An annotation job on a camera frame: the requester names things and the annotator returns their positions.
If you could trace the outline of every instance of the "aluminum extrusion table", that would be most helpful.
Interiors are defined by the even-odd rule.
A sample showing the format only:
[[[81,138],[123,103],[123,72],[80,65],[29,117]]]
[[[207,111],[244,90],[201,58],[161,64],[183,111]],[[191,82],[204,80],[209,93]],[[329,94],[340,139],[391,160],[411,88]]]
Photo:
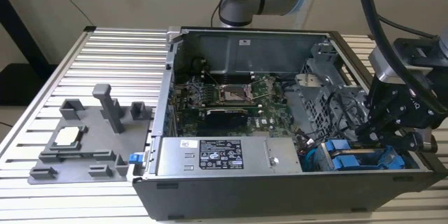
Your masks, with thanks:
[[[0,221],[3,223],[156,223],[128,182],[29,185],[27,177],[51,137],[67,98],[100,105],[96,83],[113,87],[121,105],[157,105],[165,60],[165,30],[96,28],[83,32],[32,104],[0,143]],[[368,36],[343,36],[372,73]],[[448,167],[448,121],[433,132],[437,156]],[[407,193],[373,213],[203,220],[204,223],[448,223],[448,179]]]

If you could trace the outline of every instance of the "power supply label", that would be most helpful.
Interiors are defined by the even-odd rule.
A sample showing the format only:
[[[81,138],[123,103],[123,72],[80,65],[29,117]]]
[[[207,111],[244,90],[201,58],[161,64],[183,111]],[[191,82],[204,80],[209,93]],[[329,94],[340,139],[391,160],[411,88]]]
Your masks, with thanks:
[[[201,169],[244,169],[241,140],[200,140]]]

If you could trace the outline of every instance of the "floor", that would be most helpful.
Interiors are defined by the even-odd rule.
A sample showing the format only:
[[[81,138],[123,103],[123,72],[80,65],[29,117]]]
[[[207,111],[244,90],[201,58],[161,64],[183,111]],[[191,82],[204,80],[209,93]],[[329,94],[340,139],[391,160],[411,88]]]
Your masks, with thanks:
[[[24,106],[0,106],[0,122],[13,125],[21,116],[27,107]],[[0,124],[0,142],[5,138],[11,127]]]

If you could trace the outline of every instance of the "sticker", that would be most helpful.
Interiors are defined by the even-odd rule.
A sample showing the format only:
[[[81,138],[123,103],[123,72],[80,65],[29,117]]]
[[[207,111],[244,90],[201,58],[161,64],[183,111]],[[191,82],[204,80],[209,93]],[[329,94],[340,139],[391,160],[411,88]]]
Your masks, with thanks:
[[[180,148],[197,148],[197,140],[180,140]]]
[[[240,39],[240,46],[249,46],[251,40],[249,39]]]
[[[312,138],[307,141],[307,145],[312,145],[315,143],[315,140]]]
[[[241,140],[200,140],[201,169],[244,169]]]

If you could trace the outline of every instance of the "white component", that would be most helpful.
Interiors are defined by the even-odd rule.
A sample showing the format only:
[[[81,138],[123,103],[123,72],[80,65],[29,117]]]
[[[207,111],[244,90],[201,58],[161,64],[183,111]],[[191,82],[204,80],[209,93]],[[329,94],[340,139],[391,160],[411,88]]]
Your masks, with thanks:
[[[56,145],[71,145],[77,141],[80,135],[79,127],[65,127],[63,128],[56,136],[55,143]]]
[[[315,140],[311,138],[311,139],[307,141],[307,145],[311,146],[313,143],[315,143]]]
[[[240,44],[240,46],[249,46],[251,45],[251,40],[249,39],[240,39],[239,44]]]
[[[197,148],[197,140],[180,140],[180,148]]]

